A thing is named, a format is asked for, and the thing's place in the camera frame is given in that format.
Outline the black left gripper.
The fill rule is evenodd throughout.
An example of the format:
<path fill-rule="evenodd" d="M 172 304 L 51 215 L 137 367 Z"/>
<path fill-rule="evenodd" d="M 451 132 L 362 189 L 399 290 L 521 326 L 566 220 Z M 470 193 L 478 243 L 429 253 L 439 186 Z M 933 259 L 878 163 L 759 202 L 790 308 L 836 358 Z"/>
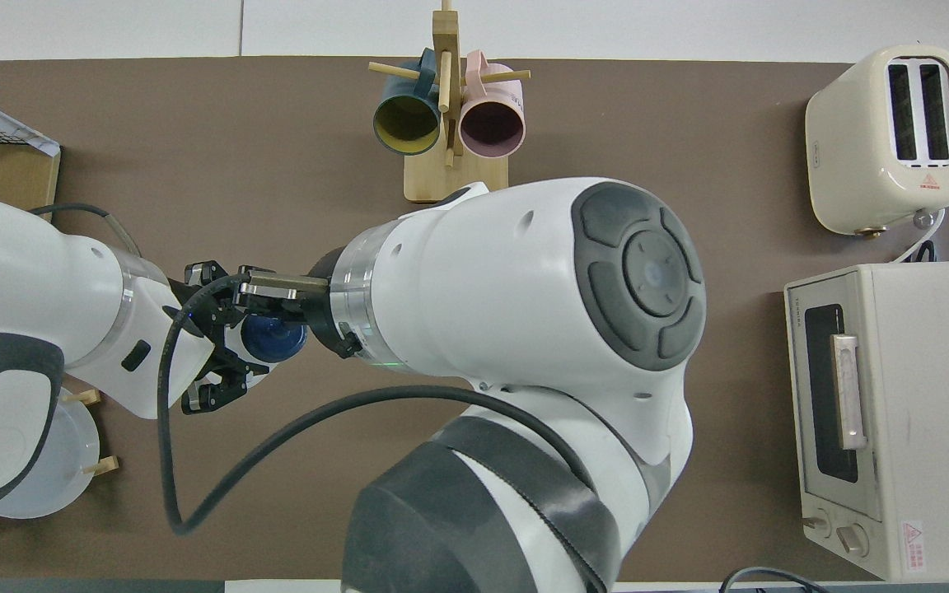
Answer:
<path fill-rule="evenodd" d="M 283 310 L 285 289 L 242 282 L 232 289 L 222 278 L 229 273 L 216 260 L 185 267 L 185 280 L 170 280 L 180 304 L 168 308 L 171 327 L 163 345 L 163 367 L 201 368 L 181 397 L 184 414 L 215 412 L 245 397 L 251 364 L 226 353 L 225 315 L 221 307 L 234 306 L 249 315 L 277 315 Z"/>

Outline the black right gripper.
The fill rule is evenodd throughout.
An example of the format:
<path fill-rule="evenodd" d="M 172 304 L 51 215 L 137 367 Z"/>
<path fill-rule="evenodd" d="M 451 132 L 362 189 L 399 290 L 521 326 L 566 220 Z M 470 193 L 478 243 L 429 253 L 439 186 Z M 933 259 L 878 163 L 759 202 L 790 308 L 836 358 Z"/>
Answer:
<path fill-rule="evenodd" d="M 300 292 L 297 299 L 282 300 L 276 306 L 276 314 L 284 320 L 302 322 L 309 327 L 321 345 L 338 354 L 340 359 L 348 359 L 359 352 L 359 340 L 353 330 L 340 333 L 330 306 L 330 289 L 333 271 L 339 262 L 344 247 L 329 251 L 317 260 L 306 277 L 324 280 L 324 286 L 316 292 Z"/>

